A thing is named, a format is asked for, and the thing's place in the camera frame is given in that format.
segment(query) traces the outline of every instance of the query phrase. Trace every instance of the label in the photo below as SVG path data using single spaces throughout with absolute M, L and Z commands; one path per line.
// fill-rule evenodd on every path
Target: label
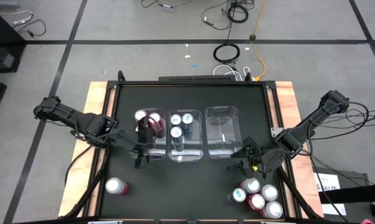
M 322 189 L 319 183 L 318 176 L 316 173 L 313 173 L 313 175 L 315 176 L 315 180 L 316 180 L 316 188 L 318 189 L 318 192 L 321 192 Z M 325 191 L 339 189 L 339 182 L 338 182 L 337 175 L 319 174 L 319 177 L 320 177 L 321 183 Z M 347 215 L 344 204 L 335 204 L 335 206 L 342 215 Z M 337 211 L 331 204 L 322 204 L 322 209 L 323 209 L 324 214 L 338 215 Z

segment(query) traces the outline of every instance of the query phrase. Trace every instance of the gray floor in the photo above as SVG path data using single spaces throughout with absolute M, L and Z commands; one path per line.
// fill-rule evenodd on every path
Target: gray floor
M 161 0 L 177 4 L 183 0 Z M 143 9 L 140 1 L 88 0 L 76 35 L 77 40 L 225 39 L 201 22 L 204 8 L 221 0 L 198 1 L 181 6 L 174 14 L 153 6 Z M 81 0 L 24 0 L 22 10 L 47 23 L 40 40 L 67 40 Z M 234 24 L 231 39 L 246 39 L 262 1 L 250 11 L 249 20 Z M 375 0 L 356 0 L 375 39 Z M 208 12 L 207 20 L 218 26 L 228 23 L 220 9 Z M 6 16 L 12 22 L 18 17 Z M 40 27 L 33 27 L 39 32 Z M 259 39 L 354 39 L 365 36 L 348 0 L 268 1 L 258 29 Z M 114 80 L 123 70 L 127 80 L 157 80 L 159 76 L 210 75 L 218 63 L 212 44 L 168 45 L 73 45 L 57 90 L 65 104 L 82 110 L 91 81 Z M 32 109 L 48 95 L 64 45 L 28 45 L 17 73 L 0 74 L 8 88 L 0 105 L 0 223 L 3 222 L 19 180 L 38 122 Z M 240 44 L 236 67 L 249 66 L 253 75 L 262 73 L 250 45 Z M 289 80 L 295 87 L 302 117 L 317 107 L 328 90 L 339 90 L 352 101 L 375 109 L 375 58 L 368 44 L 278 45 L 258 44 L 267 64 L 264 80 Z M 227 57 L 230 52 L 221 50 Z M 335 126 L 349 126 L 348 122 Z M 319 128 L 316 136 L 341 130 Z M 56 218 L 64 189 L 63 179 L 75 140 L 67 129 L 47 125 L 19 202 L 14 222 Z M 365 172 L 375 182 L 375 126 L 336 139 L 314 142 L 315 156 L 339 170 Z

